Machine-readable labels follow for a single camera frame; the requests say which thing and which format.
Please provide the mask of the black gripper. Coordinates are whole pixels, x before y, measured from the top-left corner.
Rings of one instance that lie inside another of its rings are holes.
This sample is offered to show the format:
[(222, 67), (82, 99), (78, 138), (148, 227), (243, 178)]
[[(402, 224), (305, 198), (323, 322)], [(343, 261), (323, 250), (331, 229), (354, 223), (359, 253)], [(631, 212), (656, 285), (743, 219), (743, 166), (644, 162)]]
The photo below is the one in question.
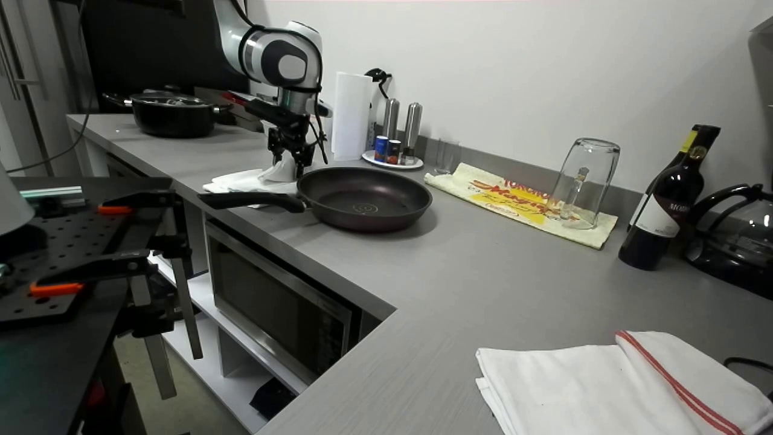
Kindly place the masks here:
[(273, 162), (291, 154), (295, 163), (293, 176), (302, 176), (314, 160), (314, 150), (323, 143), (319, 119), (326, 116), (328, 109), (313, 96), (299, 114), (261, 99), (250, 101), (246, 111), (270, 124), (269, 150), (273, 151)]

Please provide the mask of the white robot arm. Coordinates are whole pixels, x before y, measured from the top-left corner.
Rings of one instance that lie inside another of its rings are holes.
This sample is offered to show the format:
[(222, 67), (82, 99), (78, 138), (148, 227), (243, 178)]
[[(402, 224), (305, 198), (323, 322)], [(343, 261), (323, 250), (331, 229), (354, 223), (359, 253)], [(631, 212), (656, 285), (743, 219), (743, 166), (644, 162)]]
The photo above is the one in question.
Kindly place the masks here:
[(246, 80), (276, 89), (273, 99), (256, 96), (246, 104), (250, 114), (270, 124), (273, 162), (293, 162), (295, 174), (302, 174), (314, 156), (307, 130), (323, 75), (319, 34), (302, 21), (255, 24), (238, 0), (214, 0), (214, 10), (226, 60)]

